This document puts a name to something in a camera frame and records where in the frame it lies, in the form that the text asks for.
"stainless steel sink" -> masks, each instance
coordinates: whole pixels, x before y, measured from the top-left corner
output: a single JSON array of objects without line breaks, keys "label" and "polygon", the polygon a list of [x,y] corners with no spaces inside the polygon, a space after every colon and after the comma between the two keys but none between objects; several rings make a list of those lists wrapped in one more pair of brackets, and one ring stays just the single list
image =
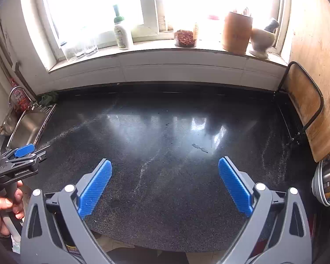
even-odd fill
[{"label": "stainless steel sink", "polygon": [[7,143],[6,150],[31,143],[36,145],[55,106],[56,104],[43,108],[33,106],[24,111]]}]

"glass jar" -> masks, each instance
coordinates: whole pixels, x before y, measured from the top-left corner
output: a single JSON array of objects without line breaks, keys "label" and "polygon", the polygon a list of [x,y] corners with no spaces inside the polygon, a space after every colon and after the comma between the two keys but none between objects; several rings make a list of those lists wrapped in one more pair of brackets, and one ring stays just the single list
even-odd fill
[{"label": "glass jar", "polygon": [[66,41],[61,43],[61,49],[68,62],[74,61],[76,57],[76,50],[72,43],[67,43]]},{"label": "glass jar", "polygon": [[84,44],[82,41],[75,42],[75,51],[77,59],[81,59],[85,56]]},{"label": "glass jar", "polygon": [[195,47],[198,37],[198,23],[187,19],[173,25],[175,45],[178,47]]},{"label": "glass jar", "polygon": [[94,34],[91,29],[84,27],[81,31],[83,49],[87,56],[95,54],[98,51],[97,44],[94,39]]}]

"ceramic mortar and pestle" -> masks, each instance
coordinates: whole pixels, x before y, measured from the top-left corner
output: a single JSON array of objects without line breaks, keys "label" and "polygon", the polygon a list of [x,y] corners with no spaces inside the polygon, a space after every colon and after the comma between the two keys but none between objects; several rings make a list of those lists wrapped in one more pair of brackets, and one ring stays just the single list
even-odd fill
[{"label": "ceramic mortar and pestle", "polygon": [[249,52],[258,58],[267,59],[268,53],[266,51],[274,44],[276,39],[274,31],[279,25],[279,22],[272,18],[270,24],[264,30],[253,28],[251,33],[253,49],[249,50]]}]

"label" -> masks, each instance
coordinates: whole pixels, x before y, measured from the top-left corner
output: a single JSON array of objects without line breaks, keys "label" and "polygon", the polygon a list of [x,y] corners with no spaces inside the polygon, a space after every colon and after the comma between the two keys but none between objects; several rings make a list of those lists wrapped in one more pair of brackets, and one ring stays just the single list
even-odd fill
[{"label": "label", "polygon": [[194,28],[193,28],[193,39],[196,40],[198,36],[198,23],[194,23]]},{"label": "label", "polygon": [[[17,86],[17,84],[13,80],[13,78],[10,79],[10,83],[11,83],[12,87]],[[21,89],[16,89],[13,92],[13,95],[15,96],[15,99],[16,99],[20,109],[22,111],[25,111],[29,107],[29,101],[28,101],[28,98],[27,98],[26,94]]]},{"label": "label", "polygon": [[29,169],[25,169],[23,171],[20,171],[20,172],[15,173],[15,176],[18,176],[20,174],[24,174],[24,173],[27,173],[27,172],[29,172]]},{"label": "label", "polygon": [[114,29],[114,33],[115,33],[115,38],[116,38],[117,46],[119,48],[125,48],[126,45],[123,42],[122,31],[120,29]]}]

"granite countertop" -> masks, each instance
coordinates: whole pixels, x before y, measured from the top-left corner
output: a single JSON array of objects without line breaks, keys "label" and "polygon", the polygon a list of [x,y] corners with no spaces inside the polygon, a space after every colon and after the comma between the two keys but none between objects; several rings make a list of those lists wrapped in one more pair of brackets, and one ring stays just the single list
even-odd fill
[{"label": "granite countertop", "polygon": [[26,183],[45,193],[61,190],[107,158],[113,174],[86,218],[91,229],[147,248],[225,250],[245,217],[219,177],[222,156],[255,182],[278,190],[294,185],[310,199],[310,148],[290,150],[286,134],[269,99],[73,96],[59,102],[48,122],[38,147],[51,145],[51,152]]}]

